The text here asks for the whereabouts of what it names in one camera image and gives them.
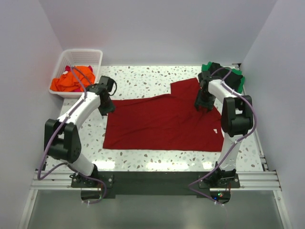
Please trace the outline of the dark red t-shirt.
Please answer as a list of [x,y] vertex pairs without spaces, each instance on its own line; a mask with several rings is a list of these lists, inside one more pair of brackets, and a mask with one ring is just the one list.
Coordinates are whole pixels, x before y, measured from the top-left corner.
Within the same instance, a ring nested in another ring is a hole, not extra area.
[[115,100],[103,148],[220,152],[224,137],[216,108],[196,109],[196,78],[174,82],[170,94]]

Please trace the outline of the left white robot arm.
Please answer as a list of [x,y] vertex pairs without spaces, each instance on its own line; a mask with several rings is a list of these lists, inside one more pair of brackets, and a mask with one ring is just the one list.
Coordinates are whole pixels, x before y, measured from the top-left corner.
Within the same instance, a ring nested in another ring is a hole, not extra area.
[[98,83],[85,88],[78,101],[65,114],[46,121],[42,163],[50,156],[86,179],[98,179],[97,166],[82,153],[79,129],[93,111],[98,110],[101,116],[115,111],[110,98],[115,94],[113,88],[117,88],[115,80],[102,76]]

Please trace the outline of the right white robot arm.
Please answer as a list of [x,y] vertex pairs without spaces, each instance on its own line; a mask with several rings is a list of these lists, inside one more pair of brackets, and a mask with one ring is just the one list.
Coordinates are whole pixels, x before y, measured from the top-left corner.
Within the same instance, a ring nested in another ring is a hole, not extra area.
[[196,110],[212,111],[216,99],[223,104],[221,129],[224,142],[215,168],[202,178],[205,182],[234,179],[240,145],[255,129],[252,98],[236,92],[225,82],[231,72],[229,70],[223,78],[209,71],[198,74],[200,89],[194,103]]

